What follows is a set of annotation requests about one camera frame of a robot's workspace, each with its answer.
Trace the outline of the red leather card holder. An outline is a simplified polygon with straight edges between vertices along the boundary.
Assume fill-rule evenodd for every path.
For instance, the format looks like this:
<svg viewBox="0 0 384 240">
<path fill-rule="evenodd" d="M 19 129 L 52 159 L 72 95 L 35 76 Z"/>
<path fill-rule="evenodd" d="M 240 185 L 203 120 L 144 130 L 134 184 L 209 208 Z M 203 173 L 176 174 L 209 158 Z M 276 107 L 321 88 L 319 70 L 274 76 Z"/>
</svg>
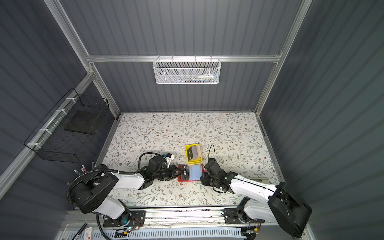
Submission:
<svg viewBox="0 0 384 240">
<path fill-rule="evenodd" d="M 178 180 L 179 182 L 195 182 L 199 181 L 203 175 L 204 170 L 204 165 L 203 164 L 196 164 L 196 165 L 187 165 L 189 166 L 189 174 L 190 177 L 188 180 L 182 179 Z"/>
</svg>

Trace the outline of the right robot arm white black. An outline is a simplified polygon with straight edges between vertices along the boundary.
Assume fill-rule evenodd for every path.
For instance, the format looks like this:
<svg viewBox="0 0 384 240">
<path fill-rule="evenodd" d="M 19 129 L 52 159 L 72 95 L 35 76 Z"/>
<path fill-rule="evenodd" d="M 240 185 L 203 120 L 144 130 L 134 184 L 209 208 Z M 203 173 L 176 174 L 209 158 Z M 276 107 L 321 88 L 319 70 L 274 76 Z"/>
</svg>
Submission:
<svg viewBox="0 0 384 240">
<path fill-rule="evenodd" d="M 217 193 L 244 196 L 237 206 L 237 216 L 243 223 L 264 220 L 277 223 L 293 238 L 300 238 L 313 212 L 310 205 L 285 182 L 264 184 L 235 172 L 225 172 L 210 158 L 201 183 Z"/>
</svg>

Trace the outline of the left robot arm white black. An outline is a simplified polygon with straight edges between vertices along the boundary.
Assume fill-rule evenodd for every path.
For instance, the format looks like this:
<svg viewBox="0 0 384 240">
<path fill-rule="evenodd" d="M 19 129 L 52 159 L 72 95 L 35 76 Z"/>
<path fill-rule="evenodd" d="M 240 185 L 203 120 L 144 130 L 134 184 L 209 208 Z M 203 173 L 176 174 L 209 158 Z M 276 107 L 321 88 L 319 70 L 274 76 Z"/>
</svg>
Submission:
<svg viewBox="0 0 384 240">
<path fill-rule="evenodd" d="M 122 200 L 112 198 L 110 193 L 117 189 L 144 190 L 154 180 L 170 181 L 178 178 L 186 171 L 171 164 L 174 157 L 170 153 L 143 153 L 139 156 L 135 172 L 114 170 L 101 164 L 69 183 L 67 199 L 84 214 L 104 215 L 119 221 L 121 226 L 127 225 L 133 219 L 130 209 Z"/>
</svg>

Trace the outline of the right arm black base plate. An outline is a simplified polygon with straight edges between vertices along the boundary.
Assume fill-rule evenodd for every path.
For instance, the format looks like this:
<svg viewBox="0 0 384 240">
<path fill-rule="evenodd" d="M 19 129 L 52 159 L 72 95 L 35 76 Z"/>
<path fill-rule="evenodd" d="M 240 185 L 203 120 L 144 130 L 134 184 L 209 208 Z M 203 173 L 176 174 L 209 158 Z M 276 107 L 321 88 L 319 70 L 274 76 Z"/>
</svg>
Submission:
<svg viewBox="0 0 384 240">
<path fill-rule="evenodd" d="M 236 208 L 224 208 L 221 210 L 221 214 L 225 219 L 227 225 L 233 224 L 263 224 L 265 220 L 262 219 L 250 219 L 245 214 L 240 214 Z"/>
</svg>

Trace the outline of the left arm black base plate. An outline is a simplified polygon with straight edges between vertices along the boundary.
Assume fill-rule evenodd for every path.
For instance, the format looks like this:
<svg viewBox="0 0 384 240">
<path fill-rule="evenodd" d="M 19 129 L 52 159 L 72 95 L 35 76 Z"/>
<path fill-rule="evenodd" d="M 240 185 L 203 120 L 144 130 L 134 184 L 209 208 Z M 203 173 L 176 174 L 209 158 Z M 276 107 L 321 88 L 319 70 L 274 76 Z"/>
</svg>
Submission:
<svg viewBox="0 0 384 240">
<path fill-rule="evenodd" d="M 104 217 L 104 228 L 117 228 L 117 227 L 143 227 L 146 219 L 146 211 L 126 211 L 116 220 L 109 217 Z"/>
</svg>

